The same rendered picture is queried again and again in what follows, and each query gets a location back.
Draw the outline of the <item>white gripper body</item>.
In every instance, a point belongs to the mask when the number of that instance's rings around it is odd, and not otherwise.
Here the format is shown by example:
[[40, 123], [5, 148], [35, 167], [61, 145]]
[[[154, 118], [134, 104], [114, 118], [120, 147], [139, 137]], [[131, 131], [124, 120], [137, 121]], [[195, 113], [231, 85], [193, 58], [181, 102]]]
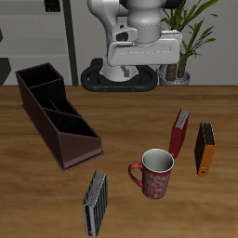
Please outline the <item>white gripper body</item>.
[[179, 62], [182, 34], [177, 30], [161, 31], [159, 40], [148, 45], [134, 42], [112, 42], [108, 49], [111, 66], [175, 64]]

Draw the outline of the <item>dark brown desk caddy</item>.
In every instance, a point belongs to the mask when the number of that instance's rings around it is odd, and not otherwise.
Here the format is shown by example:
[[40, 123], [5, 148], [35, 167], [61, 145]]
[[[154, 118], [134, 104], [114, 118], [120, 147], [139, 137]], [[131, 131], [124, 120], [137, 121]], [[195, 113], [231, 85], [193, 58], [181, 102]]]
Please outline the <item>dark brown desk caddy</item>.
[[16, 72], [22, 107], [63, 171], [103, 155], [101, 138], [67, 100], [49, 63]]

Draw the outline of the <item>red patterned mug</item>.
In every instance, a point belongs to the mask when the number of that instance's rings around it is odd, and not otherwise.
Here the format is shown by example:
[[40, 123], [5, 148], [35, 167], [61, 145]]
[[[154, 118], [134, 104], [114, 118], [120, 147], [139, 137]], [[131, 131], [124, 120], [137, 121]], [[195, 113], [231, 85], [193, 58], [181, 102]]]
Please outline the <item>red patterned mug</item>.
[[[132, 163], [128, 167], [128, 175], [142, 189], [143, 194], [153, 200], [165, 196], [166, 188], [170, 178], [174, 158], [161, 149], [147, 150], [141, 158], [140, 163]], [[139, 168], [142, 172], [142, 180], [138, 180], [132, 170]]]

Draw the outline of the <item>green pot plant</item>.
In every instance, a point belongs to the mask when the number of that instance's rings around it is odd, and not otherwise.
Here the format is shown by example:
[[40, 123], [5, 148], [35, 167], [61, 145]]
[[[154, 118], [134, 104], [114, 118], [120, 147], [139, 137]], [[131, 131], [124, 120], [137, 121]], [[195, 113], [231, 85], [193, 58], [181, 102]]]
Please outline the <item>green pot plant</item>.
[[163, 18], [163, 22], [166, 23], [169, 29], [177, 30], [181, 33], [188, 27], [190, 29], [188, 31], [190, 40], [181, 42], [178, 63], [167, 64], [165, 72], [161, 76], [158, 76], [161, 86], [187, 86], [191, 78], [190, 74], [185, 71], [187, 59], [191, 56], [199, 56], [197, 52], [199, 47], [215, 41], [215, 38], [210, 38], [213, 26], [207, 28], [203, 33], [199, 33], [204, 20], [191, 25], [191, 22], [203, 11], [218, 2], [218, 0], [207, 0], [201, 4], [201, 1], [198, 0], [191, 9], [188, 9], [187, 0], [182, 0], [182, 3], [175, 9], [171, 9], [170, 12], [164, 10], [166, 17]]

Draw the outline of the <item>red book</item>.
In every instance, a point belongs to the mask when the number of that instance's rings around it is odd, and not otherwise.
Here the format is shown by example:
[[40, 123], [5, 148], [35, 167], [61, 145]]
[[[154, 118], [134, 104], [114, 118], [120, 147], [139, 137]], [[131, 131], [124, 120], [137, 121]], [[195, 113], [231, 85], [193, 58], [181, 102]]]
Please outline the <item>red book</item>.
[[174, 159], [178, 157], [179, 151], [185, 139], [189, 116], [190, 112], [188, 110], [180, 109], [172, 126], [169, 152], [172, 154]]

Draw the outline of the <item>orange and black book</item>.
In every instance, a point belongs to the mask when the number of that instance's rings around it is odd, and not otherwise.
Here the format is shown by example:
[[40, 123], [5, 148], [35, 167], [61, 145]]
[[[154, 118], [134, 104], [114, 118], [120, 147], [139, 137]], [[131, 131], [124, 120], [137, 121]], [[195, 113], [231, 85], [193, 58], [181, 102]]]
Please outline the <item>orange and black book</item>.
[[201, 123], [194, 148], [197, 175], [206, 177], [212, 162], [216, 141], [210, 123]]

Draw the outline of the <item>grey and black book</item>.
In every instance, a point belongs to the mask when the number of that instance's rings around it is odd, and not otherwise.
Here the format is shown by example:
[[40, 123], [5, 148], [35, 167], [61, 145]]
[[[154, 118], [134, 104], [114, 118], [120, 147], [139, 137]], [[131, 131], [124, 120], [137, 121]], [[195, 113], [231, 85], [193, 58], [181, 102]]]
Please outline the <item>grey and black book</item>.
[[83, 201], [86, 234], [97, 237], [108, 204], [107, 174], [95, 171]]

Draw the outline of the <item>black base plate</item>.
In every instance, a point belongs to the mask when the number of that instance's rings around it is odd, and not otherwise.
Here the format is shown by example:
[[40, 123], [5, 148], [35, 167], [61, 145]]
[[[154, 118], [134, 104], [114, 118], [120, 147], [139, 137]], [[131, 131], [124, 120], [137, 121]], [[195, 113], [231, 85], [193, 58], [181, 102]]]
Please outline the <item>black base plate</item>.
[[157, 86], [157, 73], [149, 66], [137, 65], [137, 75], [128, 81], [114, 82], [99, 73], [103, 59], [95, 58], [81, 74], [81, 85], [92, 92], [146, 92]]

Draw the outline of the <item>dark upright post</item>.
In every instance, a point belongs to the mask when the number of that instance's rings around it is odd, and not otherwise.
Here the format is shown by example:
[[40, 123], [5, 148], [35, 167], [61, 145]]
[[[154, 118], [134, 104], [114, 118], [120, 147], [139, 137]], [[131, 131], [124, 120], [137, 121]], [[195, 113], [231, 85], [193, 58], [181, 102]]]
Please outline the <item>dark upright post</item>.
[[62, 0], [65, 30], [67, 38], [67, 46], [69, 52], [69, 62], [71, 69], [72, 84], [74, 86], [78, 85], [78, 72], [77, 72], [77, 62], [75, 54], [74, 36], [73, 36], [73, 19], [71, 11], [71, 0]]

